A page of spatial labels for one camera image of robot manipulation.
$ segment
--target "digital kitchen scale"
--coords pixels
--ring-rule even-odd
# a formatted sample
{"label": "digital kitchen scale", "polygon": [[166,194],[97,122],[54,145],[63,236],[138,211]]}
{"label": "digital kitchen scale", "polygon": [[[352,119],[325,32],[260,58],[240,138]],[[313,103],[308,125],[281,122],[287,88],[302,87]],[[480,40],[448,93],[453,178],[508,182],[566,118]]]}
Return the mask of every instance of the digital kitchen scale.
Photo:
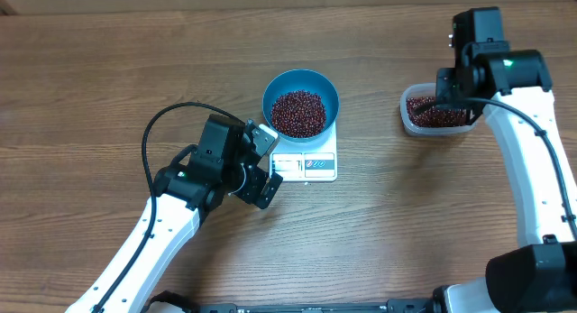
{"label": "digital kitchen scale", "polygon": [[298,143],[282,136],[269,156],[269,172],[283,181],[335,181],[337,176],[336,123],[318,138]]}

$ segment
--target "red bean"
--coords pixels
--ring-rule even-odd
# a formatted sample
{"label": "red bean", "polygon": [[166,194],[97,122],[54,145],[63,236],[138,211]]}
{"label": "red bean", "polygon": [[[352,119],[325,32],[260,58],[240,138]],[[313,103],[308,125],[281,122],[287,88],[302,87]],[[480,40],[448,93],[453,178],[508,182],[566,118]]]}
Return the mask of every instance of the red bean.
{"label": "red bean", "polygon": [[279,97],[272,105],[270,120],[286,136],[312,137],[325,128],[326,110],[317,93],[299,90]]}
{"label": "red bean", "polygon": [[414,115],[413,110],[435,101],[435,97],[415,97],[407,100],[408,118],[419,127],[444,128],[458,127],[467,122],[465,110],[439,109],[432,107],[421,115]]}

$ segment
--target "clear plastic container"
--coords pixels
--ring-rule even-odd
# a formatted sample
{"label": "clear plastic container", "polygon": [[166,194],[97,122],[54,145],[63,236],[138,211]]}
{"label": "clear plastic container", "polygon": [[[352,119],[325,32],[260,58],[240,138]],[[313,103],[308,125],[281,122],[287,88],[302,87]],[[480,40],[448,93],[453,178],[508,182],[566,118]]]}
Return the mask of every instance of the clear plastic container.
{"label": "clear plastic container", "polygon": [[419,127],[413,124],[408,118],[407,100],[415,97],[434,97],[436,83],[416,84],[409,87],[400,98],[400,117],[403,119],[405,131],[411,136],[447,136],[456,133],[466,133],[477,125],[475,122],[472,125],[465,125],[459,127],[445,127],[445,128],[426,128]]}

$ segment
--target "label on scale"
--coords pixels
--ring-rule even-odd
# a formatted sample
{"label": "label on scale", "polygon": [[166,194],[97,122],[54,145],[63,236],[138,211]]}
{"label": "label on scale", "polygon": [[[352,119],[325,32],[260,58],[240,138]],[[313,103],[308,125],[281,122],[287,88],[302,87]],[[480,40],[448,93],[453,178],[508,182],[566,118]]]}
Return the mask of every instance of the label on scale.
{"label": "label on scale", "polygon": [[273,153],[272,169],[283,178],[331,178],[334,153]]}

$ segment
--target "bowl of beans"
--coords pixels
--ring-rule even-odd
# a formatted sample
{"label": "bowl of beans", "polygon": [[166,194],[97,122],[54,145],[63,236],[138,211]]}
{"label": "bowl of beans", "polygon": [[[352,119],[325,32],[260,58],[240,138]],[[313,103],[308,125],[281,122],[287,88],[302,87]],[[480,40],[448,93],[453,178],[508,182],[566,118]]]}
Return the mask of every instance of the bowl of beans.
{"label": "bowl of beans", "polygon": [[414,111],[435,101],[436,83],[416,84],[400,98],[400,116],[405,131],[411,136],[446,136],[469,132],[476,124],[467,125],[469,113],[462,109],[432,107],[423,114]]}
{"label": "bowl of beans", "polygon": [[333,83],[310,69],[278,75],[262,97],[262,112],[269,126],[297,143],[313,141],[329,131],[340,107]]}

